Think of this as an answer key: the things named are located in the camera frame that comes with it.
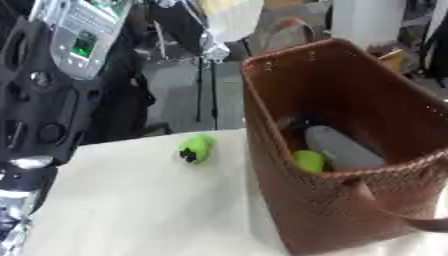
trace white wall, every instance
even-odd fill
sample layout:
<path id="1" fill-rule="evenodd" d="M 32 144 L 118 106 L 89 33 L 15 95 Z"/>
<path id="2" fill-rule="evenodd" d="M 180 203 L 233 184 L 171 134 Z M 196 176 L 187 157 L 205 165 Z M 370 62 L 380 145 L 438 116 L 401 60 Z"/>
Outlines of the white wall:
<path id="1" fill-rule="evenodd" d="M 332 36 L 363 49 L 395 41 L 405 7 L 406 0 L 334 0 Z"/>

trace black cable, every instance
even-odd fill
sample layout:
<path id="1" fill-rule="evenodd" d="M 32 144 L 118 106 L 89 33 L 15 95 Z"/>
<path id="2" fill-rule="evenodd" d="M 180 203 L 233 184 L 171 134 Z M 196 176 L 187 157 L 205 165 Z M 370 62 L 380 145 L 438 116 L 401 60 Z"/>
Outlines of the black cable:
<path id="1" fill-rule="evenodd" d="M 13 18 L 19 17 L 19 13 L 8 3 L 8 0 L 0 0 L 0 3 L 2 3 L 2 5 Z"/>

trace basket handle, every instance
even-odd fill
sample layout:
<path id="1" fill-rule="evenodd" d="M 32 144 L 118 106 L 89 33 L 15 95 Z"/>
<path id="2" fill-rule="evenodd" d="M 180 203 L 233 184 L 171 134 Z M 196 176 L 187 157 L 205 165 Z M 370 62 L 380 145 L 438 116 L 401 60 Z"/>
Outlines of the basket handle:
<path id="1" fill-rule="evenodd" d="M 293 27 L 293 26 L 297 26 L 297 25 L 301 25 L 301 28 L 303 29 L 304 33 L 305 33 L 305 40 L 306 43 L 311 43 L 313 41 L 316 40 L 316 33 L 314 31 L 314 29 L 305 21 L 303 21 L 302 19 L 298 18 L 298 17 L 287 17 L 284 18 L 282 20 L 280 20 L 278 23 L 276 23 L 274 26 L 270 27 L 268 29 L 268 38 L 266 39 L 266 43 L 264 44 L 264 46 L 261 48 L 261 52 L 262 53 L 266 53 L 269 44 L 272 41 L 272 38 L 280 33 L 281 31 L 289 28 L 289 27 Z"/>
<path id="2" fill-rule="evenodd" d="M 428 232 L 448 233 L 448 218 L 416 219 L 394 213 L 383 207 L 381 202 L 375 197 L 364 181 L 356 181 L 349 186 L 353 189 L 354 194 L 362 201 L 364 205 L 372 207 L 383 214 L 399 219 L 410 227 Z"/>

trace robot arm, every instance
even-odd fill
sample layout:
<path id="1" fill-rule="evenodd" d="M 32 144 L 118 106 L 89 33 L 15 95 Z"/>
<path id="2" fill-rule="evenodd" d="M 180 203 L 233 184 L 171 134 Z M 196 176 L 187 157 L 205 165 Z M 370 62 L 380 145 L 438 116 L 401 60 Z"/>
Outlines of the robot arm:
<path id="1" fill-rule="evenodd" d="M 186 48 L 212 61 L 228 55 L 187 0 L 147 2 L 169 33 L 188 21 L 193 39 L 178 34 Z M 6 41 L 0 54 L 0 256 L 20 253 L 29 216 L 82 141 L 101 100 L 109 51 L 133 3 L 36 0 Z"/>

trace white cloth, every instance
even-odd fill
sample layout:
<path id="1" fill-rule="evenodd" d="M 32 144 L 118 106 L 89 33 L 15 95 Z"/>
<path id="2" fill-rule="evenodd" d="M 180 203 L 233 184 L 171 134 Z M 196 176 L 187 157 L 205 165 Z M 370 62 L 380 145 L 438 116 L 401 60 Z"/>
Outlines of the white cloth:
<path id="1" fill-rule="evenodd" d="M 264 0 L 196 0 L 218 42 L 236 42 L 255 31 Z"/>
<path id="2" fill-rule="evenodd" d="M 210 134 L 217 145 L 200 166 L 174 154 L 191 134 L 80 148 L 34 216 L 24 255 L 287 255 L 248 164 L 245 131 Z M 417 234 L 327 255 L 441 256 L 447 239 Z"/>

